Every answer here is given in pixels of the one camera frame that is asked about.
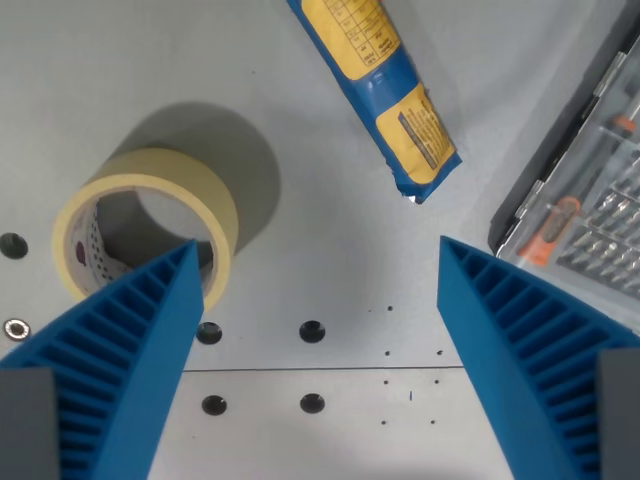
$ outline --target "screw hole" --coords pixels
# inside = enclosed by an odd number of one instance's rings
[[[300,408],[306,413],[320,413],[324,406],[324,398],[317,393],[308,393],[300,400]]]
[[[0,236],[0,252],[11,260],[19,260],[27,255],[29,245],[17,233],[5,233]]]
[[[10,318],[4,322],[4,333],[14,342],[21,342],[29,336],[31,328],[24,320]]]
[[[307,343],[318,343],[326,334],[324,325],[315,320],[304,322],[300,326],[300,338]]]
[[[214,345],[222,339],[222,329],[217,323],[203,322],[198,325],[196,338],[205,345]]]
[[[227,411],[227,401],[218,395],[209,395],[202,401],[202,410],[207,415],[217,417]]]

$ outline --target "masking tape roll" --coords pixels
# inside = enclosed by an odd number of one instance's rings
[[[182,202],[209,233],[213,261],[201,269],[204,306],[213,307],[229,280],[238,239],[238,214],[231,193],[206,165],[182,153],[146,148],[106,162],[58,215],[53,256],[64,285],[78,300],[130,271],[104,251],[98,201],[125,191],[152,191]]]

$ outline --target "yellow and blue wrapper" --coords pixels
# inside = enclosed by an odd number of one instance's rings
[[[424,202],[461,163],[379,0],[287,0],[393,172]]]

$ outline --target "tool case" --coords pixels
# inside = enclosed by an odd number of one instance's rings
[[[603,45],[494,216],[489,245],[499,258],[640,334],[640,22],[635,13],[632,20],[621,18],[625,27],[612,32],[613,40]],[[567,111],[573,113],[569,122]]]

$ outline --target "metal screw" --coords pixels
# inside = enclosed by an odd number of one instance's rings
[[[582,252],[580,255],[578,255],[576,258],[574,258],[573,260],[571,260],[571,265],[578,265],[579,263],[584,262],[585,260],[588,260],[589,258],[591,258],[591,255],[589,253],[586,252]]]
[[[593,252],[595,252],[596,250],[598,250],[600,247],[602,246],[602,240],[596,240],[595,242],[593,242],[589,248],[587,248],[585,250],[585,252],[587,252],[589,255],[591,255]]]
[[[591,230],[587,230],[584,234],[582,234],[580,236],[580,238],[578,238],[578,240],[573,242],[572,245],[574,247],[583,246],[584,244],[586,244],[589,241],[589,238],[591,238],[591,235],[593,235],[593,232]]]
[[[629,260],[629,257],[631,256],[631,254],[633,254],[633,250],[629,249],[626,252],[623,252],[622,255],[620,255],[618,258],[616,258],[613,261],[614,265],[620,265],[621,263],[626,262],[627,260]]]
[[[614,209],[611,217],[602,222],[602,228],[608,228],[613,225],[616,222],[616,219],[620,217],[620,215],[622,215],[627,208],[629,208],[629,205],[631,205],[630,200],[624,199],[623,201],[621,201]]]
[[[613,242],[610,243],[607,249],[604,251],[604,253],[600,255],[600,260],[606,260],[607,258],[611,257],[613,254],[616,253],[617,249],[618,249],[617,243],[613,243]]]
[[[617,268],[614,265],[609,265],[607,268],[605,268],[604,270],[602,270],[600,272],[600,276],[601,277],[606,277],[606,276],[612,274],[613,272],[615,272],[616,269]]]
[[[638,267],[640,267],[640,257],[636,258],[633,262],[631,262],[629,265],[627,265],[625,267],[625,270],[627,270],[627,272],[633,272]]]
[[[593,262],[591,262],[589,265],[585,267],[584,271],[590,272],[591,270],[595,270],[596,268],[601,266],[602,263],[603,263],[602,260],[600,260],[599,258],[596,258]]]
[[[629,218],[627,218],[624,221],[624,223],[626,223],[627,225],[633,225],[638,220],[640,220],[640,210],[636,210],[635,212],[633,212],[633,215],[631,215]]]
[[[560,254],[560,258],[567,258],[570,257],[571,255],[573,255],[574,253],[576,253],[577,248],[574,247],[573,245],[569,245],[567,246],[567,248],[565,248],[562,253]]]
[[[640,278],[636,277],[636,278],[633,278],[632,280],[628,281],[627,283],[625,283],[622,288],[625,289],[625,290],[628,290],[631,287],[635,287],[638,284],[640,284]]]
[[[21,342],[31,334],[31,327],[24,320],[10,318],[4,322],[4,333],[14,342]]]
[[[607,208],[609,208],[617,196],[618,195],[616,195],[615,193],[610,193],[609,195],[607,195],[607,198],[605,198],[598,207],[598,212],[604,212]]]

